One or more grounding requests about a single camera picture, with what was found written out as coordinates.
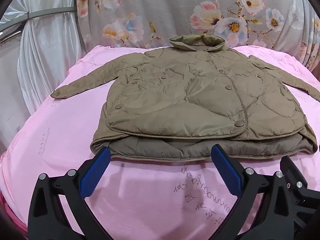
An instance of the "jacket sleeve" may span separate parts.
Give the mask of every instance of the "jacket sleeve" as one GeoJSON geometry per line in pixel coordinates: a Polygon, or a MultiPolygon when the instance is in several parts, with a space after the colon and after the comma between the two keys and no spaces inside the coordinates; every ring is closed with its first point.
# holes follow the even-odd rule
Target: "jacket sleeve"
{"type": "Polygon", "coordinates": [[[114,80],[119,77],[126,68],[136,67],[148,62],[150,62],[150,59],[142,53],[123,55],[105,63],[88,75],[56,89],[52,92],[51,97],[57,99],[70,98],[86,90],[96,88],[114,80]]]}
{"type": "Polygon", "coordinates": [[[284,84],[299,88],[307,92],[310,96],[312,96],[315,100],[320,102],[320,92],[313,86],[309,85],[308,83],[304,82],[302,79],[297,78],[290,73],[273,66],[265,61],[255,57],[249,56],[249,60],[254,63],[255,66],[265,70],[270,75],[274,76],[275,78],[280,79],[284,84]]]}

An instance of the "floral fabric backdrop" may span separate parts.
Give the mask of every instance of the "floral fabric backdrop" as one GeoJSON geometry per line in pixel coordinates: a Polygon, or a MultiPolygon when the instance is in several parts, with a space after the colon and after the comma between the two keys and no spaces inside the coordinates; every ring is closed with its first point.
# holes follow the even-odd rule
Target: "floral fabric backdrop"
{"type": "Polygon", "coordinates": [[[320,20],[308,0],[77,0],[77,7],[87,52],[170,46],[169,38],[209,33],[230,47],[286,52],[310,71],[320,61],[320,20]]]}

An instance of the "jacket collar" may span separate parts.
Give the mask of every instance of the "jacket collar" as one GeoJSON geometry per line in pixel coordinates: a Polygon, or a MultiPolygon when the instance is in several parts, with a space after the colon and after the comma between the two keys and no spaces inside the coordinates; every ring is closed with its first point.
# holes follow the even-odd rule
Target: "jacket collar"
{"type": "Polygon", "coordinates": [[[218,36],[202,34],[202,35],[184,35],[169,39],[169,42],[176,48],[184,50],[205,50],[208,52],[217,52],[225,50],[225,40],[218,36]]]}

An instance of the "khaki puffer jacket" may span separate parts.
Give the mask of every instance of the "khaki puffer jacket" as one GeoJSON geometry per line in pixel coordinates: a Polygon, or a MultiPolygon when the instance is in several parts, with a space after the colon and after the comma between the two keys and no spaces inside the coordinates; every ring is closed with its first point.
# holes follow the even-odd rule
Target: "khaki puffer jacket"
{"type": "Polygon", "coordinates": [[[91,150],[112,157],[186,161],[210,157],[215,143],[233,157],[315,153],[316,137],[284,84],[320,92],[256,57],[226,49],[212,35],[186,35],[173,47],[121,56],[55,90],[69,98],[116,79],[91,150]]]}

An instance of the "ink writing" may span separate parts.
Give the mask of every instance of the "ink writing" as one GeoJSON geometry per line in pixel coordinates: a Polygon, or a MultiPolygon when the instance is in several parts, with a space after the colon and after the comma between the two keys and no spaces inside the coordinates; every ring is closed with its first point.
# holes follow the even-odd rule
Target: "ink writing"
{"type": "Polygon", "coordinates": [[[210,208],[209,208],[209,212],[206,213],[205,215],[207,216],[207,219],[209,219],[210,217],[212,217],[213,215],[216,215],[217,213],[216,212],[213,212],[210,208]]]}
{"type": "Polygon", "coordinates": [[[173,192],[178,192],[179,189],[186,189],[186,188],[187,188],[187,185],[180,182],[179,186],[174,187],[174,191],[173,192]]]}
{"type": "Polygon", "coordinates": [[[199,210],[200,208],[206,208],[205,206],[203,206],[204,203],[203,202],[200,202],[198,203],[197,207],[196,207],[196,210],[199,210]]]}
{"type": "Polygon", "coordinates": [[[190,192],[188,195],[184,196],[184,198],[187,199],[187,202],[190,202],[191,200],[195,199],[196,197],[191,195],[191,192],[190,192]]]}
{"type": "Polygon", "coordinates": [[[44,153],[45,146],[47,144],[47,140],[48,140],[48,136],[49,136],[50,128],[51,127],[48,128],[47,133],[44,133],[42,135],[42,139],[41,139],[38,155],[42,155],[44,153]]]}
{"type": "Polygon", "coordinates": [[[183,174],[186,174],[187,178],[191,180],[191,182],[199,186],[201,188],[201,192],[205,194],[208,198],[212,199],[215,203],[219,204],[220,206],[223,206],[224,210],[228,214],[230,212],[230,208],[227,204],[225,204],[220,198],[217,198],[213,193],[211,193],[208,189],[208,187],[205,185],[205,183],[201,182],[201,175],[198,174],[197,177],[194,177],[190,172],[188,172],[188,164],[186,164],[182,169],[181,172],[183,174]]]}
{"type": "Polygon", "coordinates": [[[216,222],[221,225],[222,222],[224,221],[224,219],[222,217],[219,217],[218,219],[216,219],[216,222]]]}

